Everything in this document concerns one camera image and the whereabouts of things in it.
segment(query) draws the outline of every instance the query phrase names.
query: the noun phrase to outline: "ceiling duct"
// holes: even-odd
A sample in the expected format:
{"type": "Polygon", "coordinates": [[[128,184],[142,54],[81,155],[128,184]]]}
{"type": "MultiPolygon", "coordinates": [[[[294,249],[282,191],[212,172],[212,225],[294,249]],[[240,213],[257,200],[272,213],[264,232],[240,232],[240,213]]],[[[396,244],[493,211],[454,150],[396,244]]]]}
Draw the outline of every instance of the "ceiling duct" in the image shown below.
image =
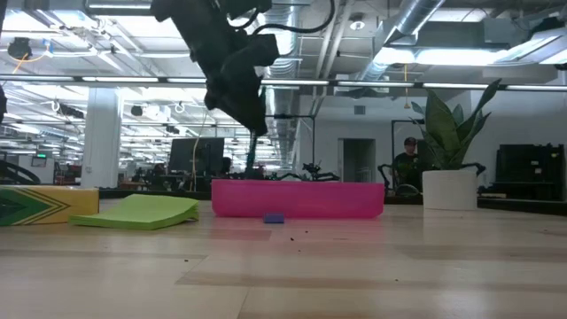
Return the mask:
{"type": "MultiPolygon", "coordinates": [[[[298,27],[299,10],[294,6],[274,6],[264,13],[266,23],[283,24],[298,27]]],[[[295,33],[276,31],[280,53],[295,55],[298,49],[298,36],[295,33]]],[[[268,68],[268,78],[292,79],[297,77],[298,61],[293,59],[278,59],[268,68]]],[[[268,89],[268,108],[274,114],[298,114],[299,91],[295,89],[268,89]]],[[[291,164],[291,149],[295,139],[296,120],[275,120],[277,141],[279,142],[282,166],[291,164]]]]}
{"type": "MultiPolygon", "coordinates": [[[[408,38],[409,43],[415,44],[417,32],[445,0],[404,0],[400,5],[400,12],[387,20],[380,22],[374,41],[374,52],[377,55],[389,43],[408,38]]],[[[360,72],[357,81],[378,81],[388,68],[387,64],[377,63],[374,60],[360,72]]],[[[349,97],[363,97],[368,89],[355,89],[347,94],[349,97]]]]}

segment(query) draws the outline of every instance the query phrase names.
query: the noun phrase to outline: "blue object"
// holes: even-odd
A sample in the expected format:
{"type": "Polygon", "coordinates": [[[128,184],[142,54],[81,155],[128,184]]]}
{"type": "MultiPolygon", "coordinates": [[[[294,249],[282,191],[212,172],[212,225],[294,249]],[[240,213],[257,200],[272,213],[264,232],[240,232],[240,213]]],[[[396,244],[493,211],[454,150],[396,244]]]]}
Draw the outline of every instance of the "blue object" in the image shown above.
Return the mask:
{"type": "Polygon", "coordinates": [[[284,223],[284,214],[268,213],[264,215],[264,223],[284,223]]]}

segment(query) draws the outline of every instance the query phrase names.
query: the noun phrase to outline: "pink plastic bin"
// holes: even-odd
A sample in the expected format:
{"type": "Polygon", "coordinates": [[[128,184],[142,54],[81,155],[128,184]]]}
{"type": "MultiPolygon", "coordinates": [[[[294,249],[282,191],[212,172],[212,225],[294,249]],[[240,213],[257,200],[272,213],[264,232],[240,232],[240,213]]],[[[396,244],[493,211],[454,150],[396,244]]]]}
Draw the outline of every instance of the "pink plastic bin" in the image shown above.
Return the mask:
{"type": "Polygon", "coordinates": [[[213,210],[220,217],[370,219],[384,211],[384,185],[213,180],[213,210]]]}

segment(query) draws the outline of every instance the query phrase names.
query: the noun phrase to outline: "ceiling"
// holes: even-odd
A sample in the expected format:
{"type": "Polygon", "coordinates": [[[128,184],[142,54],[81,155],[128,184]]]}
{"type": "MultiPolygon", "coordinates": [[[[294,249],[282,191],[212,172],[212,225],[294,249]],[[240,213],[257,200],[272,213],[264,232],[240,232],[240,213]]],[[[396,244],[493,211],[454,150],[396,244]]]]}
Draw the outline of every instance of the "ceiling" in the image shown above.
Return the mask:
{"type": "MultiPolygon", "coordinates": [[[[24,12],[19,10],[18,1],[9,1],[9,9],[4,20],[3,33],[0,39],[0,74],[62,74],[62,75],[120,75],[120,76],[182,76],[202,77],[197,64],[189,59],[187,45],[180,37],[171,20],[158,23],[151,16],[126,15],[127,11],[118,12],[121,15],[86,15],[75,8],[56,10],[51,16],[24,12]],[[30,38],[34,62],[22,63],[7,54],[9,43],[15,37],[30,38]]],[[[320,25],[329,11],[328,0],[299,1],[310,5],[293,6],[297,14],[296,24],[301,27],[320,25]]],[[[519,15],[542,12],[564,4],[563,0],[524,0],[517,1],[461,1],[447,0],[430,18],[430,22],[477,22],[487,15],[495,15],[499,19],[510,20],[519,15]]],[[[378,23],[397,14],[400,1],[376,0],[353,1],[349,8],[352,13],[363,12],[362,21],[365,27],[352,30],[345,27],[339,42],[335,58],[330,66],[329,77],[337,74],[357,74],[372,61],[375,56],[374,38],[378,23]]],[[[342,24],[340,14],[345,9],[339,6],[338,18],[334,28],[342,24]]],[[[259,23],[267,18],[260,17],[259,23]]],[[[245,19],[234,21],[235,25],[242,24],[245,19]]],[[[278,47],[287,59],[297,64],[296,76],[311,79],[315,76],[317,61],[323,46],[325,31],[318,34],[298,35],[278,32],[278,47]]],[[[338,37],[337,30],[331,37],[334,42],[338,37]]],[[[518,66],[519,74],[524,74],[518,66]]],[[[519,78],[519,82],[547,82],[553,78],[555,69],[552,66],[536,66],[540,72],[531,70],[530,74],[544,74],[534,78],[519,78]]],[[[431,66],[410,63],[403,66],[389,66],[384,75],[390,81],[429,81],[429,82],[486,82],[490,71],[495,66],[431,66]]],[[[124,121],[127,123],[152,122],[155,126],[124,125],[121,139],[121,165],[132,160],[140,163],[167,162],[169,141],[174,137],[199,135],[199,125],[203,123],[217,124],[218,128],[204,128],[201,136],[226,137],[225,154],[235,160],[236,166],[243,166],[248,147],[249,133],[240,128],[225,113],[205,108],[204,89],[195,88],[118,88],[125,99],[124,121]],[[131,107],[140,105],[147,112],[144,116],[136,117],[131,114],[131,107]],[[172,126],[181,128],[179,135],[167,133],[161,121],[168,121],[172,126]]],[[[54,101],[71,106],[87,114],[89,88],[84,86],[48,86],[33,85],[25,82],[7,82],[4,90],[9,98],[8,112],[14,120],[49,121],[49,125],[4,126],[2,134],[4,141],[0,149],[9,152],[29,151],[32,149],[49,149],[45,145],[57,146],[62,161],[80,162],[82,156],[82,140],[84,139],[84,124],[82,121],[73,122],[58,115],[54,101]],[[30,142],[21,142],[29,138],[30,142]]],[[[364,98],[352,100],[349,97],[326,97],[318,119],[337,121],[373,121],[379,118],[396,118],[400,107],[405,104],[404,89],[390,89],[381,98],[364,98]],[[378,105],[378,108],[367,108],[366,117],[351,116],[350,110],[354,105],[378,105]]],[[[410,96],[420,97],[423,92],[412,90],[410,96]]],[[[302,96],[299,108],[290,108],[288,113],[309,112],[312,97],[302,96]]],[[[271,105],[268,113],[279,113],[271,105]]],[[[284,143],[282,136],[291,139],[295,136],[297,122],[288,121],[282,125],[268,119],[270,132],[263,138],[259,148],[259,162],[269,164],[271,168],[280,166],[290,167],[292,159],[286,156],[291,150],[284,143]]]]}

